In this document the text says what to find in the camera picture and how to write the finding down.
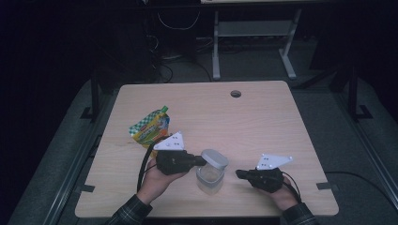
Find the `floor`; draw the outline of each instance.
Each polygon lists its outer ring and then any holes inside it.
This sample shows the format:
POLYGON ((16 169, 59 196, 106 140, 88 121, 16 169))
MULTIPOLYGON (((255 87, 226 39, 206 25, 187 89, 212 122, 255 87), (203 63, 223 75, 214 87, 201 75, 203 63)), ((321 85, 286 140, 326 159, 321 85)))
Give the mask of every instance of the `floor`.
MULTIPOLYGON (((206 49, 203 40, 198 42, 205 48, 198 51, 196 62, 173 51, 165 55, 156 82, 214 82, 210 79, 211 51, 206 49)), ((298 78, 289 80, 278 53, 283 42, 271 37, 260 41, 224 40, 220 82, 286 81, 294 87, 322 72, 309 70, 316 39, 295 40, 289 57, 298 78)), ((331 79, 329 76, 307 89, 291 89, 340 207, 337 215, 318 219, 321 224, 396 224, 398 209, 390 196, 398 193, 390 193, 386 187, 396 189, 398 182, 398 125, 378 102, 372 87, 362 80, 358 105, 365 105, 373 119, 354 122, 346 112, 347 90, 338 94, 330 92, 331 79), (380 173, 383 168, 392 183, 384 182, 386 174, 380 173)), ((84 109, 91 106, 90 85, 88 81, 70 105, 9 224, 101 224, 106 220, 74 215, 100 135, 117 97, 117 89, 112 94, 101 93, 98 119, 95 122, 82 119, 84 109)), ((211 219, 201 222, 218 224, 211 219)), ((259 223, 257 220, 237 222, 259 223)))

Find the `table leg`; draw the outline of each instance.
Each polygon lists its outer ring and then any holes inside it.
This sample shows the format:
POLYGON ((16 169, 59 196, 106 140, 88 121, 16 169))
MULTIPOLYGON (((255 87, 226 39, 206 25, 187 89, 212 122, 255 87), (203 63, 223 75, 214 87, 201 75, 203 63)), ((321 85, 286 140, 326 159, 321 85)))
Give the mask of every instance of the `table leg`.
POLYGON ((289 54, 290 46, 292 45, 293 37, 295 36, 296 29, 298 27, 300 14, 301 14, 301 8, 299 8, 296 11, 295 18, 293 19, 292 23, 290 24, 289 33, 287 34, 287 41, 286 41, 286 44, 284 45, 284 48, 279 49, 279 54, 281 55, 281 58, 282 58, 282 61, 284 64, 284 68, 286 69, 286 72, 287 72, 287 76, 291 80, 295 80, 297 78, 297 76, 296 76, 295 70, 293 69, 292 64, 290 63, 288 54, 289 54))
POLYGON ((220 75, 220 63, 219 63, 219 11, 215 12, 214 15, 214 49, 213 49, 213 79, 219 80, 220 75))

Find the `black handheld device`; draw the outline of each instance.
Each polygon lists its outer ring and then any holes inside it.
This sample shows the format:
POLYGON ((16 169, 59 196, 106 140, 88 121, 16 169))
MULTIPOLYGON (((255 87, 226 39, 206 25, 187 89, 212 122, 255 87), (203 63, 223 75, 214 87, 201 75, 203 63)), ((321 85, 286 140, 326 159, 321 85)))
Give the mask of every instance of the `black handheld device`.
POLYGON ((206 161, 200 156, 188 154, 186 150, 158 151, 156 156, 156 163, 158 169, 165 175, 175 173, 186 173, 194 166, 205 166, 206 161))
POLYGON ((239 179, 248 180, 253 187, 263 189, 269 193, 277 191, 283 185, 283 174, 279 168, 263 171, 237 170, 236 174, 239 179))

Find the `hand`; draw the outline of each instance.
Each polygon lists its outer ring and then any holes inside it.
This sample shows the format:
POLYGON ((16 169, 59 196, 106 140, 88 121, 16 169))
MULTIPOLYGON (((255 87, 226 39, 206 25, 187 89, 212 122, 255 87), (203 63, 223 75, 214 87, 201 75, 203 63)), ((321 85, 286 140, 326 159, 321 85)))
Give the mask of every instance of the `hand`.
POLYGON ((156 159, 154 158, 146 164, 146 167, 150 169, 147 169, 141 189, 137 193, 137 197, 145 204, 150 204, 157 199, 173 181, 187 174, 184 172, 165 175, 156 167, 156 159))
MULTIPOLYGON (((284 176, 284 182, 290 185, 289 179, 287 179, 285 176, 284 176)), ((285 185, 282 185, 282 187, 279 190, 273 193, 266 192, 263 189, 259 188, 258 191, 269 196, 276 203, 278 208, 281 209, 282 211, 298 204, 291 190, 289 190, 289 188, 287 188, 285 185)))

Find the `white triangle tag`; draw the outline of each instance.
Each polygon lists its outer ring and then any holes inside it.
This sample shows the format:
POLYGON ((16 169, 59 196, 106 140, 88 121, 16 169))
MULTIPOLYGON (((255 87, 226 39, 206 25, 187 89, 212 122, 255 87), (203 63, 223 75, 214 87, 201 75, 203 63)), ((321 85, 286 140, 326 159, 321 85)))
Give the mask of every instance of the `white triangle tag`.
POLYGON ((167 139, 155 144, 154 150, 184 150, 184 139, 181 131, 173 134, 167 139))
POLYGON ((273 170, 291 161, 293 161, 292 157, 279 157, 263 154, 258 161, 256 169, 259 171, 273 170))

